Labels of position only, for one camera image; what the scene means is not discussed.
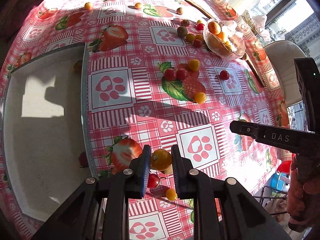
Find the person's right hand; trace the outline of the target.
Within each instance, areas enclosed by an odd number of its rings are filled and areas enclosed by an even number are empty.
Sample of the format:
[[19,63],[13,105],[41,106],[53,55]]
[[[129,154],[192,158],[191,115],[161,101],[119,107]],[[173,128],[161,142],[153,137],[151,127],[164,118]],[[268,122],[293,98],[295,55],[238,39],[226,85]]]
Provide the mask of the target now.
[[296,154],[292,159],[287,213],[293,231],[319,225],[319,157]]

